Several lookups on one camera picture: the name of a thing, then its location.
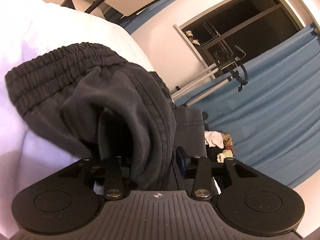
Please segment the pile of clothes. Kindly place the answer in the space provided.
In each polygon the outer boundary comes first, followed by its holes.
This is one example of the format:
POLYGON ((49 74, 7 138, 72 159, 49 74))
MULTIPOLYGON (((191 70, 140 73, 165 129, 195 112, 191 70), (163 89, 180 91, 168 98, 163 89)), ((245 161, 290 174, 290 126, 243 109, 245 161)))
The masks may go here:
POLYGON ((207 157, 216 163, 223 163, 226 158, 234 158, 234 142, 231 135, 210 130, 206 123, 209 117, 207 112, 202 112, 202 117, 207 157))

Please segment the dark window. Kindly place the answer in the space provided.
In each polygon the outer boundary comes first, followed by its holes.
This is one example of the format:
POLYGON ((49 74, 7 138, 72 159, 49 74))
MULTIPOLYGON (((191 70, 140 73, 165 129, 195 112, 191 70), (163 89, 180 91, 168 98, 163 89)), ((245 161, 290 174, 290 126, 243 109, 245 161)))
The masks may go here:
POLYGON ((289 0, 224 0, 174 25, 204 67, 235 54, 249 61, 304 27, 289 0))

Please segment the large blue curtain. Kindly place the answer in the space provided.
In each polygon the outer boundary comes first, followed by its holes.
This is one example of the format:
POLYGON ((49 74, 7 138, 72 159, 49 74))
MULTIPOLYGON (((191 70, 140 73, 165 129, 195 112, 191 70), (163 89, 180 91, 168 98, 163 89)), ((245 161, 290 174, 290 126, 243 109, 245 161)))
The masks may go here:
POLYGON ((308 25, 245 63, 232 81, 194 104, 211 130, 228 133, 236 159, 291 188, 319 170, 319 34, 308 25))

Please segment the black pants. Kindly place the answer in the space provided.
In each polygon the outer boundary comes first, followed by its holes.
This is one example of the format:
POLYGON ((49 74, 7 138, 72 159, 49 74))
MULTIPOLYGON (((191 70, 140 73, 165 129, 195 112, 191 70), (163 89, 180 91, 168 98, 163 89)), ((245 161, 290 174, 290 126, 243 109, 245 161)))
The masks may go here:
POLYGON ((156 72, 97 43, 71 44, 12 68, 9 98, 28 127, 80 158, 121 157, 139 190, 184 190, 176 150, 206 155, 200 110, 176 105, 156 72))

